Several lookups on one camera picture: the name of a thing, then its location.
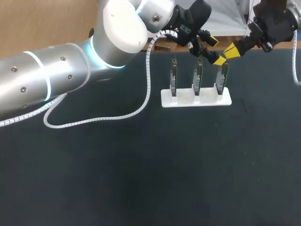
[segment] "screw hole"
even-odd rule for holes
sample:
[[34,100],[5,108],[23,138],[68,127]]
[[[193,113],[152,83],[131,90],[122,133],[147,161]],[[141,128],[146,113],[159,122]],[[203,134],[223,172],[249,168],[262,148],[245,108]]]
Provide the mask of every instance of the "screw hole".
[[22,88],[21,88],[21,93],[25,93],[26,90],[27,90],[26,87],[22,87]]
[[152,20],[153,20],[154,23],[158,23],[160,21],[160,17],[159,16],[154,16]]
[[12,72],[16,72],[18,69],[17,69],[16,67],[12,67],[10,70],[11,70]]

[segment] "robotic arm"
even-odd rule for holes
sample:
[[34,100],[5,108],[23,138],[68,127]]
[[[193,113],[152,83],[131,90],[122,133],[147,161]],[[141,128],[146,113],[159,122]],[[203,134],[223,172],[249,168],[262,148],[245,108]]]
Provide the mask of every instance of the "robotic arm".
[[265,52],[284,41],[291,41],[301,27],[301,0],[289,0],[286,9],[271,6],[267,0],[254,6],[255,17],[248,25],[249,36],[233,42],[225,51],[227,59],[242,57],[254,46]]
[[[211,7],[203,0],[196,0],[188,10],[175,6],[174,0],[99,0],[97,26],[88,40],[25,51],[0,60],[0,115],[47,103],[56,97],[34,112],[0,121],[0,126],[27,119],[50,108],[47,117],[51,107],[56,106],[67,93],[87,82],[111,78],[142,50],[148,39],[147,31],[158,33],[168,29],[169,38],[181,45],[190,43],[194,55],[202,54],[212,64],[222,64],[223,58],[202,48],[196,41],[198,34],[211,45],[217,43],[209,32],[200,29],[210,14]],[[145,107],[147,100],[137,112]]]

